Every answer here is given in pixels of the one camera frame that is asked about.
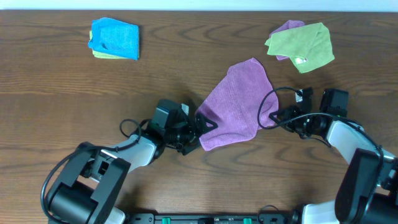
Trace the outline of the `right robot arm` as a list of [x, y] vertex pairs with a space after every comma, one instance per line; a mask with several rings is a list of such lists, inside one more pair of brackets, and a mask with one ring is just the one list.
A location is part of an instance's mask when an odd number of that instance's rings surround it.
[[348, 119], [348, 92], [324, 90], [313, 113], [311, 88], [295, 91], [296, 104], [272, 112], [277, 127], [334, 147], [348, 163], [336, 198], [303, 206], [295, 223], [397, 223], [397, 156]]

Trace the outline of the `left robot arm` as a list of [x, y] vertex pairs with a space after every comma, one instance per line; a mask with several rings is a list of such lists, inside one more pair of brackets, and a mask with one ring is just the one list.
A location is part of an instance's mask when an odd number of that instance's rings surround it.
[[158, 159], [166, 148], [187, 155], [200, 147], [200, 137], [218, 128], [201, 113], [180, 109], [137, 122], [126, 140], [113, 146], [83, 142], [48, 174], [40, 205], [49, 223], [125, 223], [115, 207], [128, 175]]

